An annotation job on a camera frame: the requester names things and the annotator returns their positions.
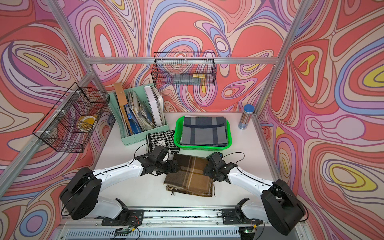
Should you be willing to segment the aluminium rail frame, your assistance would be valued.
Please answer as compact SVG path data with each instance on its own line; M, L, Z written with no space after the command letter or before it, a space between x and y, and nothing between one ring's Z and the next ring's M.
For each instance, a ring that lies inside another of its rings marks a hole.
M51 240L312 240L308 224L299 223L287 236L269 222L251 225L224 225L222 208L144 208L137 230L103 226L101 218L64 218Z

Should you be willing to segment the blue folder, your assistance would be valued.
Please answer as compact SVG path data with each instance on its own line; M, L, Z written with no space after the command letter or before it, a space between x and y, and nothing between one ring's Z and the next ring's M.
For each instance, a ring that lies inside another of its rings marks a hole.
M134 115L132 115L131 113L127 114L128 115L128 119L129 119L129 123L130 123L130 126L131 126L131 129L133 131L133 134L139 134L142 132L142 129L136 119L136 117Z

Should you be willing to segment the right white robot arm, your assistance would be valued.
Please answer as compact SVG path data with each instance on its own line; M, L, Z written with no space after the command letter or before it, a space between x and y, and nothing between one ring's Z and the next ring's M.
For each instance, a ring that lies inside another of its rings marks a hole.
M262 201L262 206L240 203L240 211L247 219L268 221L280 234L287 236L307 213L289 185L278 179L269 181L256 177L235 163L226 163L221 153L207 157L204 175L216 182L227 182L238 186Z

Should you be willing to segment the green plastic basket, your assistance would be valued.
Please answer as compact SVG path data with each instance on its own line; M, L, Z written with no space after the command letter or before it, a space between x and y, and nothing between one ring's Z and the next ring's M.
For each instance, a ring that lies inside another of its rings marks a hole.
M229 143L226 147L206 147L206 146L184 146L180 144L181 140L181 133L182 133L182 124L183 124L184 117L181 117L177 120L176 126L175 126L175 136L174 136L174 143L181 148L182 150L193 150L193 151L220 151L220 150L226 150L229 147L232 146L233 140L232 140L232 133L231 133L231 126L229 121L227 120L227 130L228 130L228 139Z

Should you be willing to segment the grey navy plaid scarf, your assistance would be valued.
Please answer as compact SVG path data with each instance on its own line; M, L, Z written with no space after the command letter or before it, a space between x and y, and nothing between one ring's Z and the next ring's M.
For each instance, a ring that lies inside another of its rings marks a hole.
M225 117L184 117L180 144L226 147L229 143Z

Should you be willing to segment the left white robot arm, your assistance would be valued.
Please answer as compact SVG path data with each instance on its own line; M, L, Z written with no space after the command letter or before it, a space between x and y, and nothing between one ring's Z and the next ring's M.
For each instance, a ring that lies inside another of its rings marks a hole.
M135 156L131 161L101 170L88 167L78 170L60 193L63 210L72 220L85 217L102 217L125 224L131 217L130 210L120 199L100 196L107 188L144 175L176 173L181 169L171 157L169 149L156 146L152 152Z

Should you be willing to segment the brown plaid scarf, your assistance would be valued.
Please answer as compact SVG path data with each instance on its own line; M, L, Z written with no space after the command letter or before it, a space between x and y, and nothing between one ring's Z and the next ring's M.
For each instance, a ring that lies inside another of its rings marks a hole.
M174 193L212 197L214 195L213 179L204 175L208 164L206 158L175 154L180 170L166 176L164 184L166 190Z

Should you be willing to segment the clear tube blue cap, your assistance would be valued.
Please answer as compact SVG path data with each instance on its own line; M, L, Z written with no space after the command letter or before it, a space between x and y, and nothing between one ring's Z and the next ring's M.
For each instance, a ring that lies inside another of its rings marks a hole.
M255 111L255 107L253 105L247 104L244 106L244 110L239 122L239 129L245 130L251 120L251 117Z

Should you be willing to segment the black white houndstooth scarf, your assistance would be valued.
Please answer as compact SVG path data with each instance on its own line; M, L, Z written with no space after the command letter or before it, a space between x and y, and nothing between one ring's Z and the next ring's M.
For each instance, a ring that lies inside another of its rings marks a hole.
M152 152L156 146L164 146L171 154L178 153L180 148L174 143L174 130L147 134L147 151Z

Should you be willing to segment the mint green file organizer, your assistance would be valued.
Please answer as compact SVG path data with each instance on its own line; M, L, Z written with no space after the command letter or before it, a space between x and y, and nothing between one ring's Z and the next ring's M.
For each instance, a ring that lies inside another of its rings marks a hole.
M114 83L114 92L109 95L109 108L125 146L146 140L147 134L169 130L164 99L153 84L124 89Z

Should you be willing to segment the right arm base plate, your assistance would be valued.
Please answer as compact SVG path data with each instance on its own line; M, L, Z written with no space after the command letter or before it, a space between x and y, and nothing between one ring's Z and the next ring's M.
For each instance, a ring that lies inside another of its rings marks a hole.
M259 219L249 219L241 210L235 208L222 209L219 216L223 219L224 225L260 225L264 221Z

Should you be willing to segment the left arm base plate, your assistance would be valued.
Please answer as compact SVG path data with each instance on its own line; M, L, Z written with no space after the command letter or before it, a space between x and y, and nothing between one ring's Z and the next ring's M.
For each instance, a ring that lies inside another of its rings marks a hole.
M104 217L102 226L141 226L144 219L144 210L123 209L114 219Z

